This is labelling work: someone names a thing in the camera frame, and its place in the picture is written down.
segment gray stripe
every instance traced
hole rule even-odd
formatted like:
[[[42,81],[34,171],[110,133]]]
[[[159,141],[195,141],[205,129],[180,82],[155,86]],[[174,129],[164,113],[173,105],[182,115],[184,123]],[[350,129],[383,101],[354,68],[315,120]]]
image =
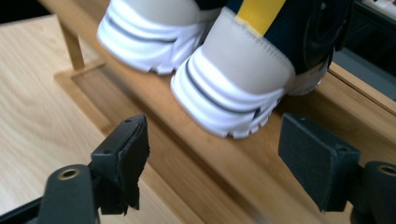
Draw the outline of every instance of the gray stripe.
[[[198,90],[198,92],[200,92],[213,105],[216,105],[217,107],[221,108],[222,110],[225,110],[225,111],[228,111],[228,112],[231,112],[234,114],[249,114],[249,113],[253,113],[257,110],[257,109],[254,109],[254,110],[233,110],[233,109],[225,107],[224,105],[220,105],[207,92],[205,92],[205,90],[202,89],[198,85],[198,83],[194,80],[194,78],[191,76],[191,71],[190,71],[189,65],[190,65],[190,58],[186,61],[186,66],[185,66],[185,72],[186,72],[187,78],[189,79],[190,83],[195,87],[195,89]]]
[[[109,24],[111,26],[113,26],[113,28],[117,29],[119,32],[123,33],[124,35],[128,36],[129,38],[138,40],[138,41],[142,41],[142,42],[160,42],[160,43],[164,43],[164,44],[172,44],[175,43],[177,41],[177,38],[174,39],[156,39],[156,38],[143,38],[134,34],[129,33],[127,30],[124,30],[122,27],[120,27],[116,22],[113,21],[113,19],[108,16],[105,15],[105,20],[107,20],[109,22]]]

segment white sneaker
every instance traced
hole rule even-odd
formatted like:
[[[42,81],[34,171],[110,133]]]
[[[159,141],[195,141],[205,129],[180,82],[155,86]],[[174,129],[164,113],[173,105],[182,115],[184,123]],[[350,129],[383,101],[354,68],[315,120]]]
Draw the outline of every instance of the white sneaker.
[[[170,74],[198,48],[225,0],[112,0],[97,37],[116,58]]]
[[[342,45],[351,4],[229,0],[205,43],[172,77],[173,94],[211,133],[257,132],[285,94],[319,84]]]

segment wooden support post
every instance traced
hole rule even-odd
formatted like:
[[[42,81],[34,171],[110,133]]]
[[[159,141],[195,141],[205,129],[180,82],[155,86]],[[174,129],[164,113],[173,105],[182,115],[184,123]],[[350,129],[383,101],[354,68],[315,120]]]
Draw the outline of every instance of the wooden support post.
[[[80,70],[85,67],[84,59],[82,57],[81,47],[78,42],[78,36],[75,35],[69,28],[59,20],[62,33],[64,34],[64,41],[66,42],[67,50],[69,51],[70,61],[72,62],[74,70]]]

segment yellow stripe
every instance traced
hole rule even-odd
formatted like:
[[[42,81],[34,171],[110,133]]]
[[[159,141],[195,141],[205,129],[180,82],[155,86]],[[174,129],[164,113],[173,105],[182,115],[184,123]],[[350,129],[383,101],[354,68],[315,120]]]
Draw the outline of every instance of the yellow stripe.
[[[258,35],[264,35],[277,13],[285,4],[286,0],[244,0],[236,15],[245,21]]]

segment shoe sole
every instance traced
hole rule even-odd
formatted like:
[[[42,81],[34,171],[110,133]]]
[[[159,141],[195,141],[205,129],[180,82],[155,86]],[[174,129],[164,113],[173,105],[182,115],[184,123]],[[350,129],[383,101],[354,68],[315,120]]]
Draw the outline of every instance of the shoe sole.
[[[312,91],[326,71],[327,64],[323,64],[316,73],[297,76],[288,90],[255,95],[226,80],[198,48],[172,77],[171,90],[181,106],[206,130],[220,137],[240,139],[265,125],[285,94]]]
[[[117,2],[108,7],[99,24],[97,38],[121,62],[143,72],[166,75],[178,69],[202,44],[212,24],[163,25],[148,21],[132,8]]]

